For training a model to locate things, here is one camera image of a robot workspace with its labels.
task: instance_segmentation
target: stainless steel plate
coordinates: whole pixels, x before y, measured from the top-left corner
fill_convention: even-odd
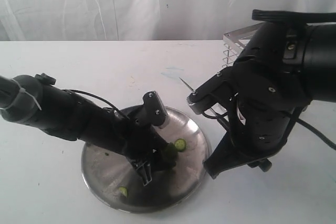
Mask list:
[[[169,124],[156,131],[168,142],[185,139],[187,149],[179,153],[172,170],[154,173],[145,187],[125,157],[94,145],[84,146],[83,178],[106,205],[126,212],[154,212],[177,205],[200,185],[205,175],[203,161],[209,156],[207,140],[187,115],[172,108],[167,111]],[[120,186],[128,189],[128,197],[120,193]]]

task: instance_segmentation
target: black wire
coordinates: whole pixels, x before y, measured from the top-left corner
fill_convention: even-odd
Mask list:
[[[221,118],[226,117],[227,116],[227,112],[225,112],[224,114],[221,114],[221,115],[217,115],[217,116],[208,115],[205,112],[203,112],[202,115],[204,115],[206,118],[217,120],[217,119],[221,119]]]
[[[283,114],[286,115],[289,118],[293,118],[292,114],[283,111]],[[327,138],[322,132],[320,132],[317,128],[313,127],[312,125],[310,125],[309,123],[305,122],[302,119],[295,119],[296,122],[298,122],[299,124],[301,124],[303,127],[309,129],[312,133],[314,133],[316,136],[318,136],[322,141],[324,141],[324,143],[326,143],[330,148],[332,148],[333,150],[336,150],[336,144],[334,142],[332,142],[329,138]]]
[[[124,113],[122,113],[116,106],[114,106],[112,103],[110,103],[109,101],[105,100],[102,97],[99,97],[99,96],[97,96],[95,94],[91,94],[91,93],[88,93],[88,92],[85,92],[85,91],[81,91],[81,90],[70,89],[70,91],[72,91],[74,93],[85,94],[85,95],[88,95],[90,97],[96,98],[96,99],[98,99],[98,100],[100,100],[100,101],[108,104],[109,106],[111,106],[111,108],[113,108],[115,111],[117,111],[124,118],[129,119],[128,116],[126,116]]]

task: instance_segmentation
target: white tabletop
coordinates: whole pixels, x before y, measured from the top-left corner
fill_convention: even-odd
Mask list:
[[[222,66],[222,41],[2,42],[0,74],[45,72],[56,86],[85,90],[119,108],[156,90],[167,106],[188,114],[212,148],[224,134],[186,104]],[[335,138],[336,104],[313,102],[301,116]],[[81,176],[82,141],[67,142],[0,119],[0,223],[335,223],[336,153],[300,125],[263,173],[226,171],[180,205],[154,214],[109,208]]]

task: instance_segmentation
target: bolt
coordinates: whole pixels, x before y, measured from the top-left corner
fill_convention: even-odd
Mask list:
[[[293,50],[295,48],[295,44],[289,44],[287,49],[288,50]]]
[[[269,92],[272,92],[272,93],[275,93],[275,92],[276,92],[275,88],[272,88],[272,87],[269,87],[269,88],[268,88],[268,91],[269,91]]]

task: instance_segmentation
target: white curtain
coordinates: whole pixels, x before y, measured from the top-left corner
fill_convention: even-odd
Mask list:
[[[0,40],[222,39],[254,8],[336,12],[336,0],[0,0]]]

